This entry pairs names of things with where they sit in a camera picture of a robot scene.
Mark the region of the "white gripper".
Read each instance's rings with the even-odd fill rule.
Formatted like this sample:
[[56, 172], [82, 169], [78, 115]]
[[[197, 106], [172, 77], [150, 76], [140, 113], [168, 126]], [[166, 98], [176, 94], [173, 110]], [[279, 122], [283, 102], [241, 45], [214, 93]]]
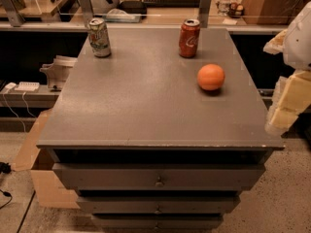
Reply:
[[265, 131], [281, 136], [311, 105], [311, 72], [302, 71], [311, 69], [311, 1], [290, 23], [288, 30], [282, 30], [267, 42], [263, 51], [282, 52], [284, 62], [296, 69], [288, 78], [279, 78], [268, 109]]

